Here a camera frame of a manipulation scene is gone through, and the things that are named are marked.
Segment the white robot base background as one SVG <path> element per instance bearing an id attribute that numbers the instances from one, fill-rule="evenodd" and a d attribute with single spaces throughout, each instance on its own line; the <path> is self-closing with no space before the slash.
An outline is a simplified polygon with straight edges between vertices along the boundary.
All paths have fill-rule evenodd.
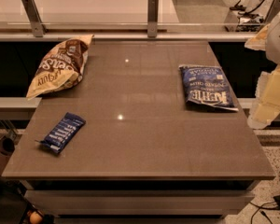
<path id="1" fill-rule="evenodd" d="M 257 32 L 266 24 L 264 23 L 267 12 L 262 15 L 260 7 L 267 0 L 249 0 L 244 6 L 241 1 L 229 8 L 224 21 L 228 32 Z"/>

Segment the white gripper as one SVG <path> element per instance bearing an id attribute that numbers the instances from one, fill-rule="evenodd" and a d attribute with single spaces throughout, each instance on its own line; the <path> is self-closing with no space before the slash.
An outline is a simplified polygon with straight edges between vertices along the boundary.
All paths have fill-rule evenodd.
<path id="1" fill-rule="evenodd" d="M 266 57 L 280 64 L 280 12 L 270 25 L 265 25 L 258 33 L 245 42 L 252 50 L 266 50 Z M 264 129 L 280 114 L 280 65 L 271 72 L 260 74 L 255 91 L 256 99 L 249 111 L 247 124 L 252 129 Z"/>

